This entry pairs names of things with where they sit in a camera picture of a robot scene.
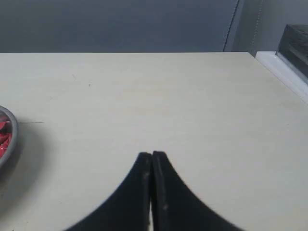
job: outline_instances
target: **metal bowl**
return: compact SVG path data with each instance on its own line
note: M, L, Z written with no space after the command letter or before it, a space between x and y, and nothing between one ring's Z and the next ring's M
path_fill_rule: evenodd
M8 160L8 158L14 151L17 145L17 136L18 136L18 122L15 116L8 109L0 106L0 122L3 122L3 121L10 121L11 127L9 129L11 129L12 139L11 139L11 142L7 150L5 151L3 156L0 158L0 168Z

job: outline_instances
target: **gray wall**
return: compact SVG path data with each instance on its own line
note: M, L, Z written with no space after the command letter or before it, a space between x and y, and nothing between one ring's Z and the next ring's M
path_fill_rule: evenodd
M286 24L308 24L308 0L247 0L233 51L275 51Z
M0 52L222 51L236 3L1 0ZM239 15L231 26L229 50Z

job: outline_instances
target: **red item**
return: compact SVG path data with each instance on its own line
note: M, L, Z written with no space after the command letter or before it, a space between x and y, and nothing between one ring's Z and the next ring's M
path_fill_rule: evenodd
M12 138L12 133L6 129L8 124L9 122L0 122L0 158L4 155Z

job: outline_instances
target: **black curved object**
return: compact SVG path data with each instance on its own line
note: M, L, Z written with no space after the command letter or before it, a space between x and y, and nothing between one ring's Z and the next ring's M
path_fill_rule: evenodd
M97 210L67 231L147 231L152 155L140 153L118 189Z
M155 231L240 231L203 204L164 152L152 156L151 201Z

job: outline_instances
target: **white table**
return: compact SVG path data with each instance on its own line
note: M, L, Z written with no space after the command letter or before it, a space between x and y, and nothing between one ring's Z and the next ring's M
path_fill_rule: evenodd
M0 84L21 122L1 231L69 227L153 150L235 225L308 229L308 107L248 53L0 54Z

